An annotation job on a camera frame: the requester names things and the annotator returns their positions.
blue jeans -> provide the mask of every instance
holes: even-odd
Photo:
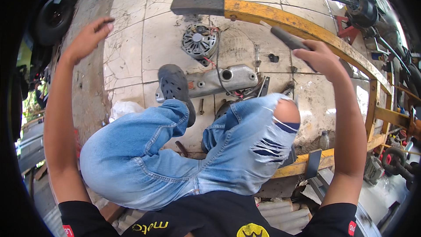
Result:
[[[189,110],[175,99],[142,113],[129,113],[85,143],[80,168],[86,184],[124,207],[159,210],[181,197],[225,190],[252,195],[287,160],[299,124],[276,121],[279,99],[234,103],[203,131],[204,160],[160,148],[186,131]]]

plastic bottle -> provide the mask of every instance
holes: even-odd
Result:
[[[328,136],[328,132],[327,131],[322,131],[322,136],[320,137],[319,140],[319,147],[322,150],[327,150],[329,149],[329,136]]]

black rubber grip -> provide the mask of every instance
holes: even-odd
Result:
[[[305,49],[305,50],[310,50],[310,48],[308,48],[306,45],[304,45],[300,40],[298,40],[297,38],[295,38],[294,36],[292,36],[291,34],[289,34],[288,32],[286,32],[285,30],[281,29],[280,27],[272,27],[270,29],[270,32],[275,35],[278,39],[282,40],[283,43],[285,43],[285,45],[288,46],[288,48],[290,48],[291,50],[295,50],[295,49]],[[311,66],[307,61],[304,61],[307,66],[309,66],[314,72],[318,72],[316,70],[314,70],[313,66]]]

jack stand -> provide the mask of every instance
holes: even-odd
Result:
[[[354,28],[353,26],[349,26],[348,28],[344,29],[342,27],[342,21],[348,22],[348,18],[336,16],[336,15],[334,17],[336,19],[336,22],[337,22],[338,28],[339,28],[338,37],[339,38],[350,37],[350,45],[352,45],[352,43],[354,42],[354,40],[357,37],[360,30]]]

torn knee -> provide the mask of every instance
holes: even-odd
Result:
[[[300,123],[300,112],[292,100],[278,100],[273,116],[282,123]]]

